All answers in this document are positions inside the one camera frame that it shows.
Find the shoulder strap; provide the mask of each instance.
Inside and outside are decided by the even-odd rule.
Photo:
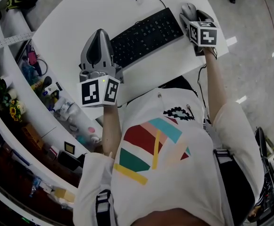
[[[113,197],[108,189],[96,197],[96,220],[98,226],[116,226]]]
[[[240,226],[255,204],[252,188],[244,173],[226,149],[215,149],[234,226]]]

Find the gray floor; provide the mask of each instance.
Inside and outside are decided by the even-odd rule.
[[[62,0],[39,0],[26,14],[32,30]],[[274,20],[274,0],[266,0]],[[227,95],[233,100],[247,97],[241,105],[253,129],[261,126],[274,142],[274,30],[264,0],[209,0],[220,22],[225,38],[236,37],[230,53],[219,58]],[[199,90],[199,69],[185,77]],[[206,72],[201,75],[207,100]]]

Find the black keyboard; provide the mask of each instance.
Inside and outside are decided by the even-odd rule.
[[[122,68],[183,36],[169,8],[138,22],[111,40],[114,62]]]

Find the pink object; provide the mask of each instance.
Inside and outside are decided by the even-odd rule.
[[[90,133],[94,133],[95,132],[94,127],[89,127],[88,130],[89,130]]]

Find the white desk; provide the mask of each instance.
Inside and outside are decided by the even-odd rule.
[[[162,1],[171,9],[180,25],[179,13],[186,2],[193,3],[197,9],[208,13],[218,22],[208,0]],[[114,38],[135,22],[163,8],[159,0],[63,0],[36,31],[33,41],[58,82],[76,101],[80,54],[89,37],[97,29],[103,28],[110,38]],[[222,32],[217,42],[218,56],[228,53]],[[191,43],[182,37],[125,70],[125,84],[120,87],[118,104],[136,98],[204,62],[203,57],[195,57]],[[102,108],[83,108],[83,111],[91,120],[103,114]]]

